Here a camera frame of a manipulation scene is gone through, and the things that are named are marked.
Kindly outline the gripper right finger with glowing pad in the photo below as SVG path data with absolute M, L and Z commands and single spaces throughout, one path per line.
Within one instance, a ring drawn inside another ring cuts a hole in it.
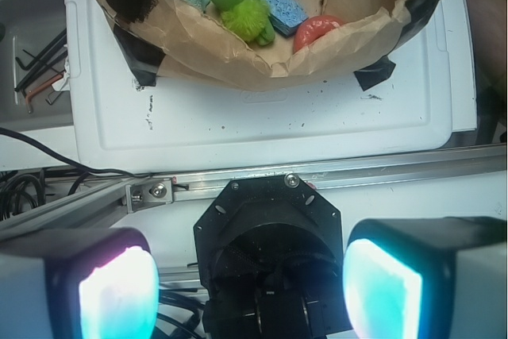
M 364 219 L 349 236 L 343 285 L 359 338 L 505 338 L 507 222 Z

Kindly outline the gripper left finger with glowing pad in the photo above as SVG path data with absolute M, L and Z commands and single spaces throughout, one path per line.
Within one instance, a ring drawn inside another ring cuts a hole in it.
M 159 275 L 133 228 L 1 233 L 3 338 L 149 338 Z

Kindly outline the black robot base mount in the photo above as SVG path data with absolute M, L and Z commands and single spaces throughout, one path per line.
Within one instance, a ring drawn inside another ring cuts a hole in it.
M 194 225 L 211 338 L 348 331 L 340 211 L 295 174 L 229 182 Z

